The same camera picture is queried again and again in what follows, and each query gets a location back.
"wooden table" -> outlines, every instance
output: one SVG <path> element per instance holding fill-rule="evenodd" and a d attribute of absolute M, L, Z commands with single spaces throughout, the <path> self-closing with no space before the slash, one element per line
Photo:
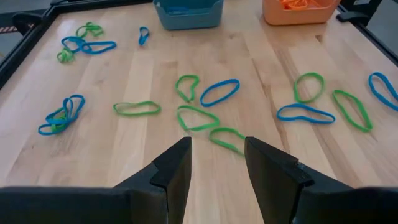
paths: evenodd
<path fill-rule="evenodd" d="M 186 133 L 177 123 L 176 108 L 184 102 L 175 82 L 194 73 L 201 78 L 196 106 L 211 84 L 240 80 L 237 94 L 206 109 L 223 126 L 283 149 L 350 186 L 397 185 L 398 115 L 372 96 L 367 79 L 380 71 L 398 85 L 398 69 L 335 16 L 327 24 L 272 27 L 262 18 L 260 0 L 227 0 L 219 27 L 169 32 L 151 4 L 62 14 L 0 91 L 0 184 L 111 187 L 190 135 L 193 166 L 185 223 L 262 223 L 244 159 L 209 142 L 208 131 Z M 58 63 L 60 40 L 88 21 L 106 31 L 99 40 L 114 40 L 118 47 Z M 144 47 L 137 44 L 140 26 L 151 31 Z M 275 116 L 294 102 L 292 84 L 307 72 L 325 77 L 324 94 L 310 105 L 334 114 L 332 125 L 283 123 Z M 374 123 L 370 133 L 344 120 L 331 98 L 336 88 L 362 100 Z M 380 83 L 377 88 L 386 92 Z M 303 97 L 318 89 L 313 80 L 300 84 Z M 62 134 L 40 136 L 37 127 L 45 116 L 74 93 L 86 98 L 79 119 Z M 210 98 L 221 94 L 215 91 Z M 120 101 L 143 100 L 160 103 L 161 114 L 124 118 L 112 110 Z M 203 119 L 184 116 L 189 125 Z M 221 138 L 243 149 L 236 137 Z"/>

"wood grain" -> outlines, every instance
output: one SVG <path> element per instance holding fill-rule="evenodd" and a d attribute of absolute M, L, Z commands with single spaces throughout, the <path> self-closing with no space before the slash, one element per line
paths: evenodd
<path fill-rule="evenodd" d="M 76 54 L 69 65 L 58 63 L 60 40 L 87 21 L 105 29 L 99 40 L 115 40 L 118 47 L 101 55 Z M 140 26 L 151 31 L 144 47 L 137 44 Z M 193 136 L 184 222 L 262 223 L 244 159 L 209 142 L 208 131 L 186 133 L 177 123 L 176 108 L 184 102 L 174 85 L 188 73 L 201 79 L 196 106 L 206 87 L 240 80 L 237 94 L 206 109 L 222 126 L 268 142 L 353 187 L 397 185 L 398 114 L 370 93 L 366 80 L 373 71 L 398 85 L 397 68 L 351 24 L 331 18 L 326 24 L 272 27 L 255 0 L 226 1 L 217 28 L 173 32 L 163 29 L 151 4 L 62 14 L 0 91 L 0 185 L 111 187 L 183 136 Z M 310 105 L 334 114 L 333 125 L 282 123 L 275 117 L 278 108 L 294 102 L 292 84 L 307 72 L 325 77 L 325 93 Z M 318 88 L 304 81 L 300 93 L 309 97 Z M 363 101 L 374 123 L 370 133 L 343 119 L 331 98 L 336 88 Z M 377 88 L 385 91 L 380 84 Z M 45 116 L 74 93 L 86 98 L 79 119 L 57 136 L 37 134 Z M 112 110 L 120 101 L 143 100 L 160 103 L 161 114 L 124 118 Z M 202 121 L 186 116 L 190 126 Z M 221 138 L 243 150 L 235 137 Z"/>

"orange bin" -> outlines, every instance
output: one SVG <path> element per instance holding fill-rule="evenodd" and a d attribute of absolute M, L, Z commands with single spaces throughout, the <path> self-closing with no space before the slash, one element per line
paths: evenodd
<path fill-rule="evenodd" d="M 305 9 L 286 9 L 279 0 L 262 0 L 265 20 L 271 25 L 314 24 L 326 22 L 340 0 L 304 0 Z"/>

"wooden tabletop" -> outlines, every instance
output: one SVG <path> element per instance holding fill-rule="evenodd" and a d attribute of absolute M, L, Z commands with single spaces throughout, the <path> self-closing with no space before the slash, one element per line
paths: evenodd
<path fill-rule="evenodd" d="M 193 102 L 198 107 L 206 87 L 240 80 L 235 95 L 206 108 L 222 126 L 283 149 L 350 186 L 398 185 L 398 113 L 381 104 L 367 85 L 369 74 L 379 71 L 398 86 L 398 69 L 335 16 L 327 24 L 272 27 L 263 20 L 260 0 L 227 0 L 219 27 L 170 32 L 151 4 L 60 15 L 0 91 L 0 185 L 112 187 L 183 136 L 193 136 L 184 222 L 262 223 L 245 160 L 211 143 L 208 131 L 188 133 L 177 123 L 176 109 L 185 103 L 174 85 L 190 73 L 201 79 Z M 114 40 L 118 47 L 101 55 L 77 53 L 73 63 L 59 63 L 60 40 L 88 21 L 104 28 L 98 40 Z M 137 44 L 140 26 L 151 33 L 143 47 Z M 294 103 L 293 82 L 307 72 L 325 77 L 324 94 L 310 105 L 335 115 L 332 125 L 286 123 L 275 116 L 278 108 Z M 187 85 L 182 90 L 188 94 Z M 379 82 L 376 87 L 386 93 Z M 345 121 L 331 97 L 337 88 L 364 103 L 374 124 L 370 133 Z M 319 84 L 309 79 L 299 89 L 308 98 Z M 228 90 L 216 90 L 206 100 Z M 39 135 L 44 118 L 75 93 L 86 98 L 78 120 L 62 134 Z M 158 102 L 162 112 L 125 118 L 112 110 L 117 102 L 144 100 Z M 354 104 L 341 101 L 362 123 Z M 183 117 L 189 126 L 206 122 L 189 111 Z M 243 150 L 237 137 L 220 138 Z"/>

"blue plastic container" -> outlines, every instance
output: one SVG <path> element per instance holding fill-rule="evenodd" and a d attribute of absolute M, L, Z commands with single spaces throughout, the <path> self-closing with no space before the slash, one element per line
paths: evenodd
<path fill-rule="evenodd" d="M 223 13 L 223 0 L 154 0 L 164 29 L 216 27 Z"/>

